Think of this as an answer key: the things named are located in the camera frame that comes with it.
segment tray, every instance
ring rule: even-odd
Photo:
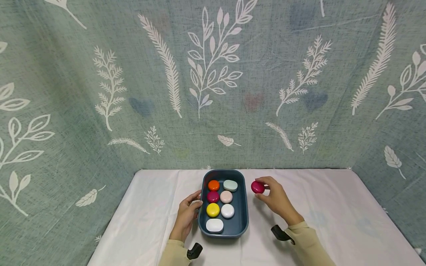
[[[220,183],[220,189],[218,193],[220,194],[225,189],[223,188],[223,182],[225,180],[233,180],[237,182],[238,188],[235,192],[232,192],[232,202],[230,203],[234,209],[235,214],[230,219],[225,219],[222,217],[222,214],[219,214],[216,219],[223,221],[223,231],[218,234],[212,234],[206,229],[207,220],[211,219],[206,213],[206,208],[209,205],[207,201],[207,194],[210,192],[207,187],[208,183],[211,180],[217,180]],[[239,238],[247,230],[248,227],[248,206],[247,206],[247,193],[245,190],[245,180],[244,176],[236,170],[211,170],[204,176],[203,187],[201,190],[201,200],[203,205],[199,210],[198,216],[198,227],[201,229],[201,232],[209,237],[214,238]],[[220,200],[217,203],[222,210],[224,205]]]

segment black bracket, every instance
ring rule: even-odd
[[[195,243],[192,249],[187,251],[188,259],[193,260],[198,258],[198,256],[201,254],[201,251],[203,251],[203,246],[198,243]]]
[[[287,240],[293,241],[293,239],[288,234],[286,234],[286,232],[281,230],[281,228],[277,224],[271,228],[271,231],[274,234],[275,238],[278,239],[279,241],[287,241]]]

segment pink container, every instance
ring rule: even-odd
[[[217,191],[210,191],[207,194],[207,201],[209,203],[217,203],[219,201],[219,198],[220,196],[219,196],[219,193],[217,193]]]
[[[256,194],[263,194],[263,192],[265,192],[265,186],[260,182],[253,181],[251,184],[251,190],[253,190],[253,192]]]

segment fabric backdrop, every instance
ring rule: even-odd
[[[86,265],[139,169],[351,167],[425,248],[425,1],[0,12],[2,265]]]

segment sleeve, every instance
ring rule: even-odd
[[[306,222],[284,230],[293,240],[297,256],[304,266],[336,266],[322,247],[317,233]]]
[[[187,251],[182,241],[168,240],[158,266],[188,266]]]

